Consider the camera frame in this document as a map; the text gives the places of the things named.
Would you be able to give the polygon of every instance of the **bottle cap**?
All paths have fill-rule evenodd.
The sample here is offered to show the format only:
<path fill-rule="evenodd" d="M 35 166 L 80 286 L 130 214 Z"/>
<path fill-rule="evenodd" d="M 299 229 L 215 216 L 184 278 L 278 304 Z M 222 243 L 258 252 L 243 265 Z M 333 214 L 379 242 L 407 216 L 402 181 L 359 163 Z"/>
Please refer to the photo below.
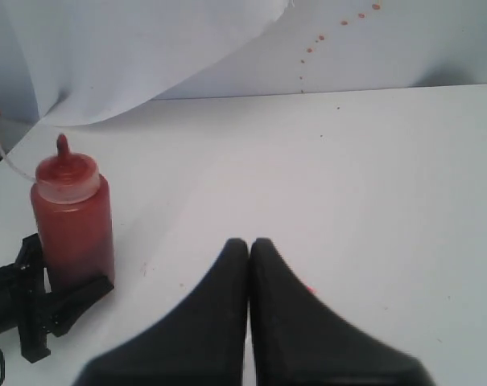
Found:
<path fill-rule="evenodd" d="M 71 153 L 64 134 L 57 138 L 57 155 L 44 159 L 35 170 L 37 190 L 52 203 L 79 203 L 100 188 L 97 163 L 88 155 Z"/>

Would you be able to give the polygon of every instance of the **paper sheet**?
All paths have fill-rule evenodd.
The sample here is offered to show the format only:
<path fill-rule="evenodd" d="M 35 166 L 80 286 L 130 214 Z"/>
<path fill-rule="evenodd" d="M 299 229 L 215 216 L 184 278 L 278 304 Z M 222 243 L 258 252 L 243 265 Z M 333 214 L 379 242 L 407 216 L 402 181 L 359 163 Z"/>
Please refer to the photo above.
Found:
<path fill-rule="evenodd" d="M 148 101 L 259 36 L 287 0 L 3 0 L 39 115 L 85 125 Z"/>

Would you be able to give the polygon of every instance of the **red squeeze bottle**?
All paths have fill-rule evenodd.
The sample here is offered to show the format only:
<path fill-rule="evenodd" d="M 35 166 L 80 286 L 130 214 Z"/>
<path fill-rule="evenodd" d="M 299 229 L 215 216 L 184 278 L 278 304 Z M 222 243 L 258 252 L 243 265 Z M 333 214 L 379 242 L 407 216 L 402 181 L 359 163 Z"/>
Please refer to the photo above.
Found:
<path fill-rule="evenodd" d="M 70 153 L 57 138 L 57 155 L 35 170 L 32 207 L 52 290 L 106 275 L 114 281 L 109 184 L 95 161 Z"/>

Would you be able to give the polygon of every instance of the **black cable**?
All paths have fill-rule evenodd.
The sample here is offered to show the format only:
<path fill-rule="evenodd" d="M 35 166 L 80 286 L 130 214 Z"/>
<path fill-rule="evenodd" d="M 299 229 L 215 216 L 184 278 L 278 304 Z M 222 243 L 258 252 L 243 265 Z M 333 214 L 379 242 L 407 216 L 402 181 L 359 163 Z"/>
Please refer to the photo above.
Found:
<path fill-rule="evenodd" d="M 5 380 L 5 356 L 2 349 L 0 348 L 0 386 L 3 385 Z"/>

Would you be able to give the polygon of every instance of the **red liquid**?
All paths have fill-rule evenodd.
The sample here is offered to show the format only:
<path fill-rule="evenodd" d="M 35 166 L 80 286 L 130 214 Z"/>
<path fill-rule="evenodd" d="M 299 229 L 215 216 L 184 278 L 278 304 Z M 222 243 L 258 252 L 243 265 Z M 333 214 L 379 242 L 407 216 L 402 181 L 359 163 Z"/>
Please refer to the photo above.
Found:
<path fill-rule="evenodd" d="M 98 275 L 114 283 L 109 184 L 79 203 L 52 203 L 31 189 L 31 201 L 52 290 L 79 285 Z"/>

